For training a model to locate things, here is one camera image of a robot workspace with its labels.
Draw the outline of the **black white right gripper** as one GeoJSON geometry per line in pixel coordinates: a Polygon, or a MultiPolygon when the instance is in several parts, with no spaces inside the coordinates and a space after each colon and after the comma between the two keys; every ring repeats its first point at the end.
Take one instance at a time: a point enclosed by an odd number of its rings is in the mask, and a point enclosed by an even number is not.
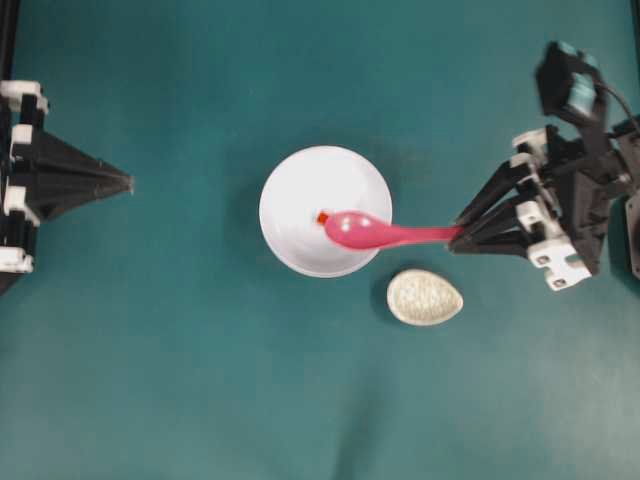
{"type": "Polygon", "coordinates": [[[553,291],[596,275],[613,201],[639,191],[639,133],[605,140],[610,149],[589,159],[582,140],[552,126],[515,137],[512,165],[504,162],[458,215],[449,251],[527,257],[553,291]],[[520,191],[526,186],[533,198],[520,191]],[[531,234],[541,238],[532,243],[531,234]]]}

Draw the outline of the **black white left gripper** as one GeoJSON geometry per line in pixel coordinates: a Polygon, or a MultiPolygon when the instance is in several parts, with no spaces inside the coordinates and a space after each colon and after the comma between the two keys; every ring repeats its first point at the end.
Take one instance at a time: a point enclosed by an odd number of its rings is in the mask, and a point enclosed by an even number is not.
{"type": "Polygon", "coordinates": [[[30,273],[35,265],[37,230],[83,205],[132,193],[133,178],[43,129],[49,101],[36,81],[1,82],[1,271],[30,273]],[[122,182],[45,183],[33,187],[32,162],[21,149],[32,148],[35,165],[56,172],[122,182]]]}

